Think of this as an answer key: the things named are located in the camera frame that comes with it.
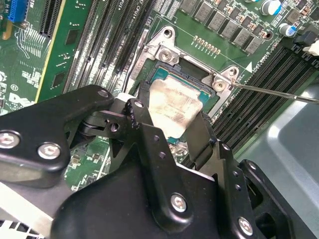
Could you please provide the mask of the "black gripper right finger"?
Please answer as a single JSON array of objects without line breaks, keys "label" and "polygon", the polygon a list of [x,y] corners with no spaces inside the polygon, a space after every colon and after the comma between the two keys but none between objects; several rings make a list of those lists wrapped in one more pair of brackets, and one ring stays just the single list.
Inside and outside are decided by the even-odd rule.
[{"label": "black gripper right finger", "polygon": [[271,193],[260,190],[261,214],[253,211],[247,178],[230,147],[219,141],[209,116],[200,111],[185,131],[185,166],[213,177],[217,184],[217,226],[223,239],[293,239],[290,218]]}]

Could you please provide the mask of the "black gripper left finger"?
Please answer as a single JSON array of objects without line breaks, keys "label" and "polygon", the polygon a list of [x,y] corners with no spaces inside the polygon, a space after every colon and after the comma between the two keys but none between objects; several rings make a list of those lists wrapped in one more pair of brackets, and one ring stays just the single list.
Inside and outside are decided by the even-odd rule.
[{"label": "black gripper left finger", "polygon": [[133,178],[122,164],[138,164],[144,178],[148,207],[161,227],[187,227],[193,207],[163,131],[153,125],[145,104],[137,99],[120,103],[97,85],[89,85],[0,118],[0,178],[33,188],[57,184],[70,162],[72,149],[96,136],[111,141],[112,173],[73,195],[62,213],[84,224],[106,218],[106,207],[133,208],[137,200],[119,196],[117,181],[128,188]]}]

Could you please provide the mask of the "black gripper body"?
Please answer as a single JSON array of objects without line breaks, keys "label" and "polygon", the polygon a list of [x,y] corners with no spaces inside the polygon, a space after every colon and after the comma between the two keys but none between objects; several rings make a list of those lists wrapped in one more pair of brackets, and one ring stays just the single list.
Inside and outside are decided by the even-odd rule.
[{"label": "black gripper body", "polygon": [[177,234],[153,219],[142,175],[135,163],[72,194],[56,212],[53,239],[219,239],[216,183],[178,167],[194,206],[192,224]]}]

